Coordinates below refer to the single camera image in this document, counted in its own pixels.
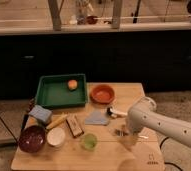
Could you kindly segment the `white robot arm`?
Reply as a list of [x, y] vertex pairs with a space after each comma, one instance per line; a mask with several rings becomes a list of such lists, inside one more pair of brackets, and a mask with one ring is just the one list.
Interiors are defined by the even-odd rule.
[[150, 97], [136, 101], [125, 115], [129, 132], [138, 134], [147, 127], [191, 148], [191, 123], [158, 114], [156, 109], [157, 104]]

